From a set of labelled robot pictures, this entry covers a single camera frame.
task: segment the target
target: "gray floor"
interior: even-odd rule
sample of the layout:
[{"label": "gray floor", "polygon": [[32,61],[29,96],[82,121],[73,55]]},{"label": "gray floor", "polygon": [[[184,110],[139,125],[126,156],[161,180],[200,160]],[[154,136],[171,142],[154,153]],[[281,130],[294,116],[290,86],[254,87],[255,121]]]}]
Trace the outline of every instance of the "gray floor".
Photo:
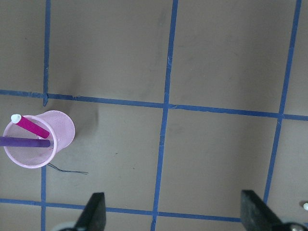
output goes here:
[{"label": "gray floor", "polygon": [[241,189],[308,222],[308,1],[290,56],[296,2],[179,0],[170,46],[172,0],[51,0],[43,107],[46,2],[1,1],[0,129],[65,112],[76,137],[51,163],[89,174],[22,168],[1,148],[0,230],[50,231],[93,192],[107,231],[244,230]]}]

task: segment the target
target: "magenta marker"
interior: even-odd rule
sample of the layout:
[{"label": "magenta marker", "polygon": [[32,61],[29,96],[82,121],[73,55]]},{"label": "magenta marker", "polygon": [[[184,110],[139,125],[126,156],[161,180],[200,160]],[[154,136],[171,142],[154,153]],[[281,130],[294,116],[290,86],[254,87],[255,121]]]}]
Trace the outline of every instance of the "magenta marker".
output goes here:
[{"label": "magenta marker", "polygon": [[46,139],[49,136],[49,132],[41,128],[39,125],[36,125],[32,121],[24,118],[20,114],[14,114],[11,116],[12,123]]},{"label": "magenta marker", "polygon": [[51,145],[50,140],[27,139],[27,138],[16,138],[16,137],[1,137],[0,136],[0,146],[48,148],[50,147],[50,145]]}]

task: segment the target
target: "pink mesh cup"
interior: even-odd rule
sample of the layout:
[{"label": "pink mesh cup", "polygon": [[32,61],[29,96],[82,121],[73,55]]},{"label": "pink mesh cup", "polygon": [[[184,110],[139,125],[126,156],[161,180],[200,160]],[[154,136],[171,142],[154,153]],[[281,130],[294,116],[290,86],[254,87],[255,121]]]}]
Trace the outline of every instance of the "pink mesh cup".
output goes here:
[{"label": "pink mesh cup", "polygon": [[[47,111],[40,115],[26,115],[25,118],[47,130],[47,137],[53,145],[48,148],[4,147],[8,157],[16,164],[26,168],[38,168],[47,165],[54,156],[67,147],[74,139],[75,126],[71,118],[60,111]],[[41,137],[10,122],[3,136],[30,139]]]}]

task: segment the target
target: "pink cup rim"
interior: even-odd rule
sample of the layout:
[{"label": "pink cup rim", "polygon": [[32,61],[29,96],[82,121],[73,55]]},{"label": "pink cup rim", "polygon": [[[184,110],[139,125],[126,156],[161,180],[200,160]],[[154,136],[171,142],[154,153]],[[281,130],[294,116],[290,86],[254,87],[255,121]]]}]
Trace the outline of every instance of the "pink cup rim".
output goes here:
[{"label": "pink cup rim", "polygon": [[[52,127],[51,127],[44,119],[41,119],[41,118],[39,118],[39,117],[37,117],[37,116],[35,116],[35,115],[31,115],[31,116],[30,116],[30,115],[26,115],[26,116],[24,115],[24,117],[25,117],[25,118],[28,118],[28,119],[37,120],[37,121],[41,122],[42,124],[44,124],[44,125],[48,128],[50,134],[52,135],[52,139],[53,139],[53,151],[52,151],[52,154],[50,155],[50,157],[49,157],[46,161],[44,161],[43,163],[41,163],[41,164],[39,164],[39,165],[25,165],[25,164],[20,163],[20,162],[17,161],[16,159],[14,159],[14,158],[12,157],[12,155],[10,154],[10,151],[8,150],[8,148],[7,148],[6,146],[4,146],[4,150],[5,150],[6,154],[8,155],[8,157],[9,157],[14,163],[18,164],[18,165],[21,166],[21,167],[26,167],[26,168],[39,168],[39,167],[43,167],[43,166],[47,165],[47,164],[54,158],[54,156],[55,156],[56,153],[57,153],[57,147],[58,147],[57,136],[56,136],[54,130],[52,129]],[[6,126],[6,128],[5,128],[5,130],[4,130],[4,133],[3,133],[3,136],[6,135],[7,131],[10,129],[10,127],[11,127],[12,125],[15,125],[15,124],[12,123],[12,122],[10,122],[10,123]]]}]

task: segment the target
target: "white marker cap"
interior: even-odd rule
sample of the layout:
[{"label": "white marker cap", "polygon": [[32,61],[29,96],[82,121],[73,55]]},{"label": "white marker cap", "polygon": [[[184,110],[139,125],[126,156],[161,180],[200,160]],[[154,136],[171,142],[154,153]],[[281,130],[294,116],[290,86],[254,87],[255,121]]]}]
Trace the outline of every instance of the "white marker cap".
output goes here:
[{"label": "white marker cap", "polygon": [[303,207],[305,210],[308,210],[308,203],[304,203]]},{"label": "white marker cap", "polygon": [[14,114],[11,116],[11,121],[14,124],[17,124],[21,120],[21,115],[20,114]]}]

